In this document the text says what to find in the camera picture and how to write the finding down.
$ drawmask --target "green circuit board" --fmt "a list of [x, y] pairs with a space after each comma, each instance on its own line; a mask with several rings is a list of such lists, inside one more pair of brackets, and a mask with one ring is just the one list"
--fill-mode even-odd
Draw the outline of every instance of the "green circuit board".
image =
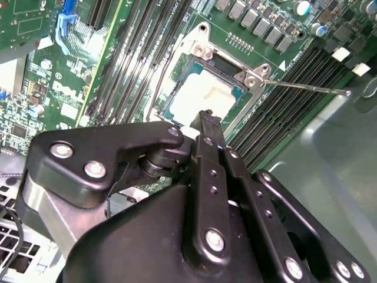
[[[87, 110], [91, 103], [95, 102], [104, 76], [109, 72], [109, 62], [114, 51], [118, 48], [119, 33], [124, 27], [133, 2], [127, 0], [111, 1], [104, 27], [99, 30], [93, 30], [86, 23], [92, 0], [77, 2], [75, 13], [78, 15], [78, 19], [74, 25], [68, 24], [69, 34], [64, 38], [64, 42], [71, 53], [64, 55], [56, 42], [53, 46], [32, 52], [28, 56], [22, 93], [12, 98], [7, 97], [6, 100], [0, 102], [3, 145], [11, 146], [26, 154], [31, 139], [40, 131], [96, 125], [97, 116], [88, 116]], [[323, 13], [327, 11], [326, 6], [330, 5], [331, 1], [317, 0], [312, 5], [310, 13], [304, 17], [299, 17], [293, 12], [295, 8], [295, 2], [293, 1], [287, 1], [282, 4], [268, 0], [259, 1], [260, 4], [257, 8], [253, 8], [253, 5], [250, 4], [251, 2], [242, 2], [244, 5], [242, 16], [232, 19], [229, 13], [236, 1], [228, 1], [225, 9], [221, 11], [216, 7], [218, 1], [194, 0], [178, 26], [175, 39], [184, 37], [197, 24], [206, 22], [211, 28], [210, 41], [215, 46], [250, 68], [255, 68], [268, 62], [272, 68], [270, 78], [279, 80], [295, 65], [300, 55], [312, 43], [315, 36], [311, 32], [311, 26], [314, 22], [323, 21]], [[152, 19], [156, 19], [162, 11], [163, 3], [164, 1], [160, 1], [157, 4], [157, 8], [151, 16]], [[359, 38], [362, 42], [365, 42], [362, 52], [360, 50], [351, 50], [351, 53], [357, 55], [361, 61], [367, 61], [376, 53], [374, 48], [377, 44], [375, 37], [376, 26], [373, 26], [364, 14], [358, 12], [360, 5], [358, 1], [337, 1], [337, 3], [336, 8], [330, 13], [332, 16], [324, 24], [328, 29], [328, 33], [323, 37], [323, 40], [331, 38], [334, 39], [339, 47], [351, 49], [349, 47], [350, 44]], [[142, 1], [138, 10], [139, 16], [146, 5], [147, 1]], [[245, 28], [240, 25], [244, 13], [248, 9], [254, 9], [258, 20], [265, 19], [269, 24], [269, 29], [277, 28], [282, 36], [289, 37], [292, 40], [286, 51], [279, 51], [277, 44], [266, 43], [266, 35], [269, 31], [264, 36], [258, 36], [253, 33], [255, 26], [253, 28]], [[353, 11], [351, 21], [346, 21], [343, 16], [348, 10]], [[279, 16], [283, 17], [284, 21], [278, 25], [275, 23]], [[346, 25], [351, 31], [350, 36], [343, 41], [337, 39], [339, 35], [337, 37], [334, 36], [334, 33], [341, 25]], [[51, 38], [54, 39], [54, 29], [50, 27], [49, 31], [52, 32]], [[166, 36], [167, 34], [164, 34], [162, 30], [161, 39]], [[158, 44], [156, 44], [156, 48], [148, 60], [153, 57], [157, 46]], [[168, 75], [172, 82], [175, 83], [180, 78], [187, 67], [190, 57], [192, 56], [183, 55], [179, 59], [172, 73]], [[148, 60], [141, 74], [145, 75], [148, 69]], [[157, 74], [159, 74], [163, 63], [143, 93], [133, 121], [145, 120], [145, 110], [150, 103], [151, 94], [156, 88]], [[127, 76], [133, 69], [132, 66], [134, 64], [135, 62], [133, 61], [130, 65], [130, 71], [123, 78], [123, 82], [127, 81]], [[48, 68], [42, 68], [42, 65], [47, 65]], [[344, 85], [348, 79], [343, 80], [339, 86]], [[135, 91], [142, 80], [142, 75], [136, 80], [130, 95], [130, 101], [126, 107], [135, 99]], [[122, 98], [124, 90], [125, 84], [122, 84], [114, 101], [115, 106]], [[255, 108], [260, 106], [268, 96], [270, 90], [271, 87], [266, 87], [260, 100], [241, 119], [239, 125], [233, 130], [232, 135], [243, 127]], [[157, 111], [161, 111], [164, 107], [170, 93], [171, 86], [163, 87], [161, 96], [156, 103]], [[225, 128], [238, 115], [240, 109], [250, 100], [252, 95], [251, 92], [247, 91], [240, 97], [223, 120]], [[38, 117], [31, 117], [29, 111], [35, 106], [40, 106], [41, 111]]]
[[55, 27], [61, 0], [14, 0], [0, 3], [0, 50], [47, 36]]

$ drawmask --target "cable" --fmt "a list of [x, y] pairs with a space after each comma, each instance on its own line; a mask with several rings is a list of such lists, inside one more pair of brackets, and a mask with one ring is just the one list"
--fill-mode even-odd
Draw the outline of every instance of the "cable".
[[17, 247], [14, 250], [14, 253], [12, 254], [11, 258], [8, 260], [8, 262], [4, 265], [4, 268], [0, 273], [0, 282], [2, 282], [2, 279], [3, 279], [4, 275], [6, 274], [6, 271], [11, 266], [12, 262], [15, 260], [15, 258], [17, 257], [17, 255], [21, 251], [22, 244], [24, 243], [24, 229], [22, 228], [21, 221], [18, 219], [16, 214], [13, 213], [13, 211], [11, 211], [10, 209], [8, 209], [6, 207], [4, 207], [4, 209], [6, 210], [6, 212], [9, 213], [9, 215], [11, 217], [13, 217], [13, 221], [16, 223], [17, 230], [18, 230], [18, 233], [19, 233], [19, 241], [18, 241]]

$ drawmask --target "black bracket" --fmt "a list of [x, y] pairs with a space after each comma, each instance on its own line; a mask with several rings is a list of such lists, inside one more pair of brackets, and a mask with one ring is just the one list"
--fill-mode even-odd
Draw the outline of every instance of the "black bracket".
[[[269, 172], [250, 176], [238, 153], [225, 146], [219, 119], [201, 111], [193, 126], [201, 131], [195, 141], [166, 122], [33, 139], [26, 174], [80, 208], [95, 208], [111, 193], [160, 176], [173, 179], [80, 237], [62, 282], [371, 281]], [[51, 148], [57, 143], [72, 154], [56, 157]], [[102, 177], [86, 173], [93, 160], [106, 169]]]

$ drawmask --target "white label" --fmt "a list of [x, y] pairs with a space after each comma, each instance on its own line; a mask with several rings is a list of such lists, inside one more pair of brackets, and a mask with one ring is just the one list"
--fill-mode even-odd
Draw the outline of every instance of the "white label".
[[49, 106], [49, 97], [45, 97], [45, 101], [43, 101], [43, 104], [45, 104], [46, 106]]
[[279, 69], [285, 72], [285, 60], [280, 64]]
[[72, 120], [76, 120], [78, 109], [67, 103], [63, 103], [60, 114], [63, 116], [67, 116], [68, 118], [71, 118]]
[[46, 2], [47, 2], [47, 0], [42, 0], [42, 1], [41, 1], [41, 7], [40, 7], [39, 10], [41, 10], [41, 11], [44, 11], [44, 10], [45, 10]]

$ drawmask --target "metal rivet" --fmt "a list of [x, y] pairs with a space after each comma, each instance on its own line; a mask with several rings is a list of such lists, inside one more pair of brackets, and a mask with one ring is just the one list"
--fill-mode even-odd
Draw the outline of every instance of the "metal rivet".
[[55, 143], [49, 150], [57, 158], [64, 159], [73, 155], [73, 148], [65, 143]]
[[351, 277], [351, 273], [349, 272], [348, 268], [344, 265], [343, 262], [337, 261], [336, 267], [338, 268], [340, 274], [342, 274], [345, 278]]
[[302, 278], [303, 274], [301, 267], [293, 258], [287, 258], [285, 260], [285, 265], [287, 266], [290, 275], [292, 275], [296, 279]]
[[216, 195], [219, 192], [215, 186], [212, 186], [210, 191], [214, 195]]
[[106, 175], [105, 166], [98, 161], [90, 161], [84, 167], [85, 173], [93, 178], [102, 178]]
[[220, 252], [225, 247], [225, 242], [223, 237], [215, 230], [208, 230], [206, 232], [206, 241], [208, 246], [216, 252]]
[[268, 175], [267, 173], [262, 173], [262, 176], [263, 176], [263, 178], [264, 178], [266, 181], [271, 182], [271, 177], [270, 177], [270, 175]]
[[268, 218], [272, 218], [272, 213], [271, 213], [271, 211], [266, 210], [265, 214], [266, 214], [266, 216], [267, 216]]
[[178, 130], [177, 130], [176, 128], [174, 128], [174, 127], [170, 127], [170, 128], [168, 129], [168, 131], [169, 131], [169, 133], [172, 134], [174, 137], [179, 136], [179, 132], [178, 132]]
[[354, 262], [351, 263], [351, 267], [352, 267], [352, 270], [354, 271], [354, 273], [360, 277], [361, 279], [364, 279], [365, 275], [364, 275], [364, 272], [361, 270], [360, 266], [355, 264]]
[[206, 144], [208, 144], [209, 146], [212, 146], [212, 145], [213, 145], [213, 142], [212, 142], [212, 140], [211, 140], [209, 137], [205, 137], [205, 138], [204, 138], [204, 141], [205, 141]]
[[231, 150], [229, 151], [230, 152], [230, 155], [233, 157], [233, 158], [238, 158], [238, 154], [234, 151], [234, 150]]

